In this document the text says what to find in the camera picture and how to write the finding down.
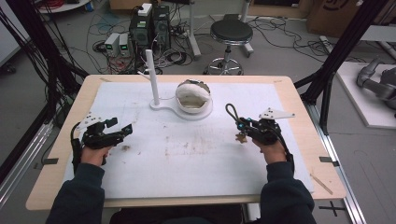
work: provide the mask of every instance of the person's arm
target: person's arm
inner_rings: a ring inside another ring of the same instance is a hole
[[[316,223],[312,216],[314,200],[303,182],[294,179],[285,148],[279,141],[271,146],[253,142],[268,164],[268,183],[262,188],[260,202],[262,223]]]
[[[110,147],[82,150],[75,177],[65,181],[46,223],[101,223],[105,191],[101,188],[105,171],[99,166]]]

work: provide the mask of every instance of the stool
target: stool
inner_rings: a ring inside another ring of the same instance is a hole
[[[215,21],[210,27],[210,35],[220,43],[226,44],[224,58],[213,60],[205,69],[207,75],[244,75],[239,62],[230,58],[231,45],[243,46],[250,42],[253,30],[240,20]]]

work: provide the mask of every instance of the gray floor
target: gray floor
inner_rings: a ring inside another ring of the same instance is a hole
[[[105,1],[96,6],[96,10],[92,13],[77,9],[58,14],[57,22],[68,45],[75,48],[72,49],[75,59],[90,74],[98,74],[87,54],[81,50],[88,50],[101,66],[106,67],[105,58],[91,50],[95,41],[104,40],[106,37],[88,34],[89,27],[93,25],[90,30],[93,33],[97,32],[99,27],[95,25],[96,23],[114,24],[125,21],[120,25],[127,28],[128,18],[128,14],[111,12]],[[211,20],[209,17],[197,19],[196,27],[201,24],[205,25],[197,33],[208,34]],[[115,27],[114,31],[124,29],[122,27]],[[306,44],[308,40],[318,41],[317,35],[306,32],[304,21],[287,21],[287,29],[301,36],[302,41],[299,42],[301,45]],[[282,31],[266,31],[264,34],[274,44],[292,45],[293,38],[286,36]],[[205,66],[211,60],[220,57],[225,50],[223,45],[216,43],[207,35],[198,35],[197,40],[203,54],[199,60],[193,61],[188,66],[176,65],[164,68],[163,73],[200,75]],[[245,52],[241,49],[233,48],[233,57],[244,66],[245,75],[289,76],[293,81],[297,81],[317,71],[322,64],[294,49],[271,46],[257,31],[255,31],[251,46],[255,52],[249,58],[246,58]],[[301,49],[301,51],[313,55],[309,49]],[[366,42],[359,43],[351,53],[351,56],[362,58],[367,62],[375,55],[380,55],[386,63],[395,63],[382,49],[368,45]],[[313,56],[321,61],[326,59],[326,56]],[[45,103],[44,84],[35,74],[26,56],[19,53],[12,59],[12,62],[17,67],[17,73],[0,76],[0,130],[2,130],[0,131],[0,146],[2,146],[0,162],[3,162],[15,147]],[[366,128],[343,87],[335,78],[329,114],[329,132],[367,223],[395,223],[396,177],[392,172],[396,168],[394,162],[396,131]],[[56,137],[56,133],[57,130],[54,130],[50,140]],[[33,166],[39,162],[44,149],[50,145],[50,140],[0,210],[0,223],[45,222],[48,211],[28,211],[24,204],[40,173]],[[314,216],[318,223],[350,223],[345,211],[338,210],[335,214],[332,210],[319,208],[320,206],[329,207],[329,201],[317,201],[316,204]],[[333,205],[344,207],[341,201],[335,201]],[[109,217],[115,211],[115,209],[105,209],[103,223],[108,223]]]

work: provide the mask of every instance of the round stool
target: round stool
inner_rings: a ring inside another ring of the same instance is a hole
[[[210,35],[220,43],[226,44],[224,58],[213,60],[205,69],[209,75],[244,75],[239,62],[230,58],[231,45],[246,45],[253,37],[253,30],[240,20],[215,21],[210,27]]]

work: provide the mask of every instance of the wooden table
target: wooden table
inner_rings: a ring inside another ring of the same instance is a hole
[[[267,83],[274,84],[281,104],[286,111],[292,111],[296,118],[290,119],[290,127],[297,141],[308,172],[315,186],[315,200],[341,199],[346,191],[335,172],[332,163],[321,162],[319,157],[328,157],[317,131],[307,114],[289,77],[268,76],[158,76],[159,82],[179,82],[187,78],[200,79],[210,83]],[[57,195],[64,178],[64,169],[71,153],[69,134],[72,127],[89,112],[97,90],[102,82],[148,82],[141,76],[93,75],[85,79],[78,97],[54,143],[49,158],[59,158],[57,164],[45,165],[27,200],[29,210],[48,210]],[[162,199],[119,199],[106,200],[105,207],[156,206],[210,203],[258,203],[260,195],[199,197],[199,198],[162,198]]]

